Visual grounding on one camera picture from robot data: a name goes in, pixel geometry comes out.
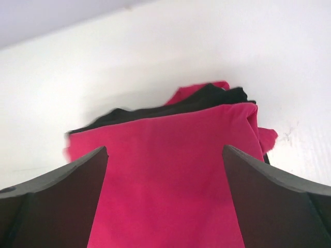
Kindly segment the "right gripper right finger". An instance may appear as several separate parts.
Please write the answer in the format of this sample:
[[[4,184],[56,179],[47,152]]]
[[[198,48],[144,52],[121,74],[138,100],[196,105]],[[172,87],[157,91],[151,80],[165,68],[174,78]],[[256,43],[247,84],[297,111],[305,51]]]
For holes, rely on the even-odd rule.
[[[226,145],[222,152],[245,247],[330,247],[330,187]]]

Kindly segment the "pink t shirt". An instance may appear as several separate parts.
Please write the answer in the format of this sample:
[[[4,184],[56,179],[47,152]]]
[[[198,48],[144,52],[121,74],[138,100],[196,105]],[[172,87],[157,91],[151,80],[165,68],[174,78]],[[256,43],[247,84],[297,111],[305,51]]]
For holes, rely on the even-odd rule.
[[[166,105],[191,87],[203,85]],[[71,161],[98,147],[109,156],[88,247],[243,247],[222,150],[263,160],[277,137],[248,102],[67,135]]]

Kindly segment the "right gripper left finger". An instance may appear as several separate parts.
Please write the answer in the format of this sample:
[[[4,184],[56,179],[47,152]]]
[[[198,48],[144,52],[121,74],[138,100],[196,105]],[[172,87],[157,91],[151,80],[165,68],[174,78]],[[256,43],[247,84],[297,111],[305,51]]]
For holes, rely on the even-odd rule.
[[[99,147],[1,190],[1,247],[87,247],[108,154]]]

